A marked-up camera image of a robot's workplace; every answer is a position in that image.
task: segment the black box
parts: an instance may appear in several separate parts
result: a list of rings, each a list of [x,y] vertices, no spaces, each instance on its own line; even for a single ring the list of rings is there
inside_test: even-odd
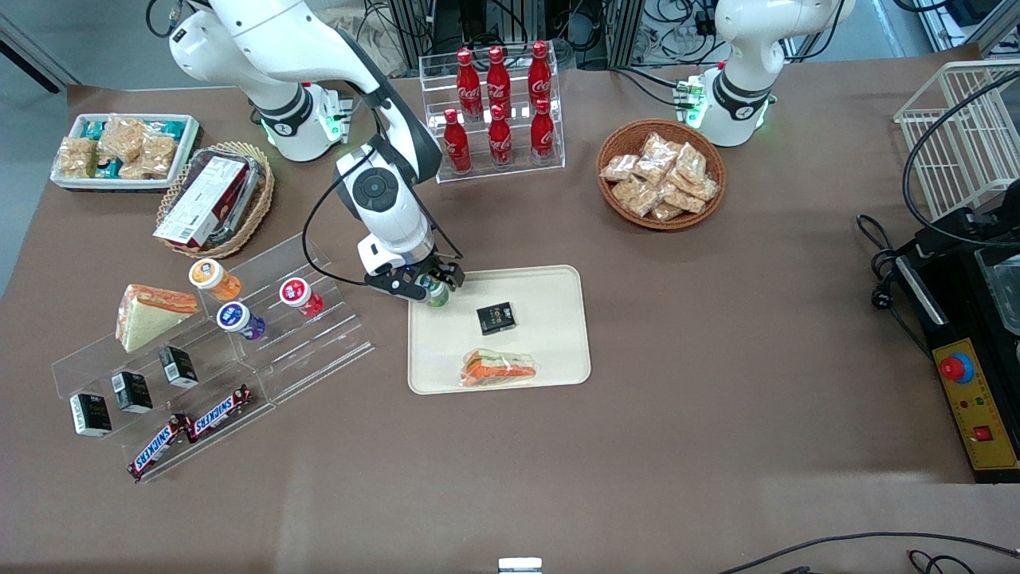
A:
[[[163,365],[166,380],[174,386],[190,389],[198,384],[198,375],[188,354],[171,347],[159,350],[159,362]]]
[[[117,409],[139,415],[152,409],[152,399],[149,397],[145,377],[121,371],[110,380],[113,383],[113,394],[117,397]]]
[[[70,398],[74,432],[82,436],[103,436],[113,430],[106,400],[98,395],[79,394]]]
[[[513,312],[510,310],[509,303],[479,309],[478,323],[481,324],[482,335],[492,335],[517,326],[513,321]]]

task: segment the small bottle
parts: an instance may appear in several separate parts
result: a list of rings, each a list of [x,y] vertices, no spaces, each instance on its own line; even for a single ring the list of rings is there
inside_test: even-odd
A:
[[[216,325],[227,333],[238,333],[249,342],[262,336],[265,332],[265,321],[261,317],[255,317],[248,308],[237,302],[233,302],[219,308],[216,314]]]
[[[464,121],[481,121],[481,84],[478,82],[478,72],[472,65],[471,50],[457,50],[457,95],[460,97]]]
[[[537,40],[531,46],[531,66],[527,68],[527,98],[536,107],[539,98],[549,98],[553,71],[549,67],[549,46]]]
[[[489,73],[486,74],[489,85],[489,105],[498,105],[504,112],[510,109],[510,74],[503,64],[503,47],[489,48]]]
[[[493,166],[497,171],[510,168],[513,163],[513,144],[510,141],[510,125],[503,116],[503,108],[494,105],[493,122],[489,125],[489,153],[493,156]]]
[[[463,175],[471,170],[471,150],[467,147],[467,132],[457,121],[456,109],[447,108],[443,114],[446,115],[447,119],[447,126],[443,132],[447,154],[450,156],[450,162],[453,163],[453,172]]]
[[[534,118],[531,119],[531,162],[549,165],[553,162],[553,139],[556,127],[549,116],[549,100],[539,98],[534,104]]]
[[[305,317],[315,317],[325,307],[322,298],[300,276],[292,276],[279,285],[279,301],[287,307],[297,308]]]
[[[424,286],[428,292],[428,305],[441,308],[450,301],[450,286],[430,274],[422,274],[414,280],[415,284]]]
[[[226,272],[215,259],[199,259],[188,272],[192,284],[220,302],[230,302],[241,295],[241,280]]]

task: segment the gray floor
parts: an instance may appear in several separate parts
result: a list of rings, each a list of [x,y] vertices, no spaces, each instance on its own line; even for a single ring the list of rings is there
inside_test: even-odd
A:
[[[51,53],[83,84],[117,88],[199,85],[173,63],[166,41],[144,25],[136,0],[0,0],[0,13]],[[56,18],[55,13],[89,13]],[[818,60],[912,56],[929,51],[916,15],[889,0],[858,0]],[[39,204],[67,121],[64,96],[51,95],[0,57],[0,296]]]

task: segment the white tray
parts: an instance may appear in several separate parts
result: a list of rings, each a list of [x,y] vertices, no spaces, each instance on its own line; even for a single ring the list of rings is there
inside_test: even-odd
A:
[[[166,172],[166,178],[162,179],[121,179],[117,177],[65,177],[57,173],[56,159],[50,169],[50,180],[64,189],[71,190],[100,190],[100,191],[138,191],[138,190],[162,190],[170,187],[173,179],[177,178],[185,163],[191,156],[192,147],[195,145],[195,138],[198,136],[198,121],[191,115],[183,113],[125,113],[143,121],[184,121],[185,131],[177,142],[177,150],[173,154],[173,162]],[[80,138],[82,132],[89,121],[106,121],[110,118],[109,113],[83,113],[74,118],[74,124],[70,126],[67,137]]]
[[[517,327],[482,336],[477,310],[510,302]],[[418,395],[576,385],[592,374],[580,274],[570,265],[465,273],[442,308],[410,304],[407,384]],[[463,358],[474,349],[526,353],[539,364],[518,384],[462,387]]]

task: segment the bottle cap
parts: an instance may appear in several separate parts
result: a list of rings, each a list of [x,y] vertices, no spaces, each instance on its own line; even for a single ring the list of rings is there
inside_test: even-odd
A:
[[[237,333],[244,331],[251,319],[252,312],[248,311],[247,307],[232,302],[219,308],[219,313],[216,314],[216,325],[219,325],[223,331]]]
[[[292,308],[299,308],[312,299],[308,281],[300,276],[292,276],[279,285],[279,301]]]
[[[199,259],[192,265],[188,278],[199,290],[212,290],[223,279],[223,265],[215,259]]]

